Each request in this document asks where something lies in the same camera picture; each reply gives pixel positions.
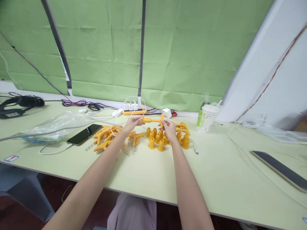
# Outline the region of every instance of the black headphones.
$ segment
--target black headphones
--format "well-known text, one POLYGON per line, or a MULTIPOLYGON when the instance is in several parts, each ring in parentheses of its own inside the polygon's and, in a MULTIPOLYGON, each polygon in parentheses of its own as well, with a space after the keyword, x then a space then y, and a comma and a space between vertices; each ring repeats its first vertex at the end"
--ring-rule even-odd
POLYGON ((36 97, 36 96, 17 96, 10 98, 3 102, 0 105, 0 119, 7 119, 7 118, 13 118, 13 117, 19 117, 25 113, 25 111, 28 111, 29 109, 32 109, 34 107, 41 107, 44 106, 45 102, 42 98, 36 97), (14 106, 19 105, 21 107, 28 107, 26 109, 7 109, 5 110, 5 107, 8 106, 14 106))

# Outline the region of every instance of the green window blind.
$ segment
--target green window blind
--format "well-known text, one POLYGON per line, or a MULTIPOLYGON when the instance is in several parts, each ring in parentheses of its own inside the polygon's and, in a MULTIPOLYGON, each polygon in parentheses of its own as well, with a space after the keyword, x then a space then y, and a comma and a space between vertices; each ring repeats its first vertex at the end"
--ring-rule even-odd
POLYGON ((75 96, 124 101, 138 94, 142 1, 49 1, 75 96))
POLYGON ((222 99, 272 0, 146 3, 142 99, 154 108, 199 110, 222 99))
MULTIPOLYGON (((55 87, 67 94, 61 58, 41 1, 0 1, 0 30, 55 87)), ((0 36, 0 52, 23 90, 58 93, 0 36)), ((0 57, 0 79, 11 81, 0 57)))

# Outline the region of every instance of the smartphone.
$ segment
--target smartphone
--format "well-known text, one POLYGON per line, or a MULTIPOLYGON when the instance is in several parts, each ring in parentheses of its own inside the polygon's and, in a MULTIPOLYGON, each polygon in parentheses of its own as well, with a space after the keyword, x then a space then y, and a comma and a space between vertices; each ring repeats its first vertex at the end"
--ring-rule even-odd
POLYGON ((273 169, 286 181, 292 184, 301 192, 307 193, 307 180, 298 175, 296 172, 289 169, 287 166, 280 163, 278 160, 265 152, 251 151, 258 159, 264 162, 267 166, 273 169))
POLYGON ((81 132, 70 138, 67 143, 79 146, 84 143, 92 134, 97 132, 100 128, 101 125, 90 125, 86 129, 82 130, 81 132))

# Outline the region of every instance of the forearm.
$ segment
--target forearm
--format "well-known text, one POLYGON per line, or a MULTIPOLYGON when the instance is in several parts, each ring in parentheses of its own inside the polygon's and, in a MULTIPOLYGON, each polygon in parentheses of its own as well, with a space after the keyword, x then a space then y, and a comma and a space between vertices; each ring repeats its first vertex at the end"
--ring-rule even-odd
POLYGON ((89 167, 44 229, 81 229, 106 185, 129 132, 123 130, 89 167))
POLYGON ((214 230, 206 202, 181 146, 177 139, 171 144, 182 229, 214 230))

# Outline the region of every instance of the table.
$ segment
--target table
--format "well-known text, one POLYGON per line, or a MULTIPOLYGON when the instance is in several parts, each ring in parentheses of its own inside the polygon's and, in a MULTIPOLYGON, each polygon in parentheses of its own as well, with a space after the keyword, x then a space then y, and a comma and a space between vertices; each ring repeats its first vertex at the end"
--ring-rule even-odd
MULTIPOLYGON (((45 107, 31 109, 22 117, 0 120, 0 138, 40 124, 67 110, 77 112, 79 109, 63 107, 57 102, 47 102, 45 107)), ((121 115, 115 122, 121 123, 127 118, 128 116, 121 115)), ((302 219, 307 217, 307 209, 281 189, 304 206, 307 206, 307 194, 294 188, 249 153, 251 150, 267 152, 307 179, 306 163, 280 154, 293 154, 307 160, 306 146, 278 143, 254 129, 235 124, 223 123, 222 126, 212 127, 207 133, 198 133, 196 118, 176 117, 172 118, 172 121, 185 122, 191 132, 191 138, 197 143, 199 155, 195 154, 192 144, 184 153, 210 213, 271 228, 307 228, 307 223, 302 219)), ((64 141, 45 148, 44 152, 64 148, 67 145, 65 141, 82 129, 84 128, 79 128, 64 141)), ((135 131, 145 133, 146 129, 136 127, 135 131)), ((93 148, 85 151, 91 143, 92 140, 88 140, 79 147, 73 146, 56 155, 40 155, 38 151, 42 148, 41 144, 8 140, 0 142, 0 159, 17 155, 17 160, 1 163, 78 181, 99 156, 93 152, 93 148)), ((138 151, 134 155, 127 156, 121 151, 106 188, 176 205, 171 146, 168 145, 164 152, 159 152, 157 149, 149 149, 148 143, 147 138, 141 138, 138 151)))

